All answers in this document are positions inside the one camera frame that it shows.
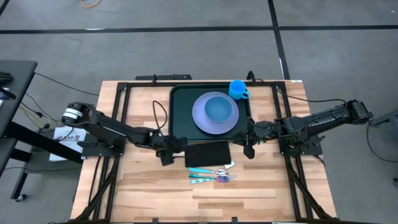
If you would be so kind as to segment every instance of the wooden table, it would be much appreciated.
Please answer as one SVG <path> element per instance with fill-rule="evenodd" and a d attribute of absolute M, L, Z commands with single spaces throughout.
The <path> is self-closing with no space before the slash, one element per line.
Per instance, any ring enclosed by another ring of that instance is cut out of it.
<path fill-rule="evenodd" d="M 106 81 L 101 87 L 97 110 L 108 116 L 112 114 L 117 83 Z M 289 95 L 306 98 L 302 82 L 286 81 L 286 86 Z M 168 108 L 171 89 L 133 88 L 126 124 L 155 128 L 152 100 Z M 248 90 L 251 93 L 252 118 L 255 121 L 273 121 L 276 114 L 271 88 L 254 86 Z M 282 97 L 279 99 L 284 111 Z M 293 116 L 310 114 L 307 102 L 292 98 L 289 102 Z M 162 123 L 165 116 L 158 112 L 158 118 Z M 162 131 L 167 133 L 167 125 Z M 159 218 L 160 222 L 230 222 L 231 217 L 238 217 L 240 222 L 294 221 L 287 171 L 277 141 L 254 146 L 256 157 L 251 160 L 243 155 L 243 147 L 235 144 L 229 147 L 235 162 L 229 172 L 237 175 L 236 179 L 228 184 L 205 182 L 190 185 L 183 159 L 176 159 L 175 164 L 163 167 L 153 151 L 127 144 L 120 160 L 111 222 L 151 222 L 153 218 Z M 335 216 L 323 164 L 313 156 L 302 156 L 302 160 L 309 191 L 327 213 Z M 88 203 L 96 161 L 96 157 L 84 161 L 71 218 L 78 216 Z M 302 195 L 299 189 L 297 192 L 301 214 L 305 217 Z M 107 196 L 105 192 L 100 218 L 104 217 L 104 198 Z"/>

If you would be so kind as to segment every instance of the concrete floor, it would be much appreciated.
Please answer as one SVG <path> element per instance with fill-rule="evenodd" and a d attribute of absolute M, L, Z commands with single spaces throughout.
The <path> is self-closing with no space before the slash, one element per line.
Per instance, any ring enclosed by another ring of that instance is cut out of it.
<path fill-rule="evenodd" d="M 398 24 L 398 2 L 390 0 L 278 0 L 275 7 L 280 26 Z M 10 0 L 0 17 L 2 30 L 271 24 L 267 1 L 261 0 L 104 0 L 92 9 L 69 0 Z M 398 108 L 398 30 L 281 34 L 290 77 L 304 81 L 308 99 L 356 98 L 376 117 Z M 235 79 L 253 70 L 258 78 L 282 78 L 273 31 L 12 34 L 0 35 L 0 49 L 0 59 L 36 60 L 37 72 L 94 93 L 102 80 L 153 73 Z M 40 77 L 28 93 L 54 118 L 61 117 L 69 102 L 97 100 Z M 34 107 L 30 99 L 24 102 Z M 331 105 L 310 107 L 316 112 Z M 35 129 L 21 112 L 14 120 Z M 343 220 L 396 223 L 398 190 L 392 178 L 398 177 L 398 165 L 371 154 L 365 130 L 346 125 L 325 133 L 322 146 L 336 211 Z M 369 139 L 382 157 L 398 160 L 398 142 L 388 125 L 372 129 Z M 29 199 L 15 203 L 9 196 L 18 173 L 7 170 L 0 179 L 0 223 L 68 220 L 78 174 L 29 175 L 23 189 Z"/>

